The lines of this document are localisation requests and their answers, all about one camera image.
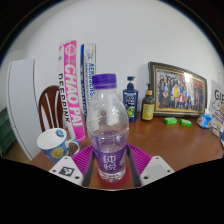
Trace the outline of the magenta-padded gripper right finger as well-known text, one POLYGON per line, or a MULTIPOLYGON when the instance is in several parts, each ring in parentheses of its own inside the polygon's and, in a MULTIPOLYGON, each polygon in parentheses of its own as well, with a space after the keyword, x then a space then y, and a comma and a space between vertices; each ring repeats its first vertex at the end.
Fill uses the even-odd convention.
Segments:
POLYGON ((134 145, 127 145, 127 154, 135 187, 148 185, 174 173, 162 157, 151 156, 134 145))

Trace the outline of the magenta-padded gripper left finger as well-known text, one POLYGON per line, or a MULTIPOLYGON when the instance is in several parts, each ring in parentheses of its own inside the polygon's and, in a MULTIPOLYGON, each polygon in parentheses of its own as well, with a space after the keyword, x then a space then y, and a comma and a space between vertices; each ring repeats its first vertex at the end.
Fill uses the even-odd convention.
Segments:
POLYGON ((73 156, 64 156, 49 172, 76 185, 88 187, 93 163, 93 148, 88 146, 73 156))

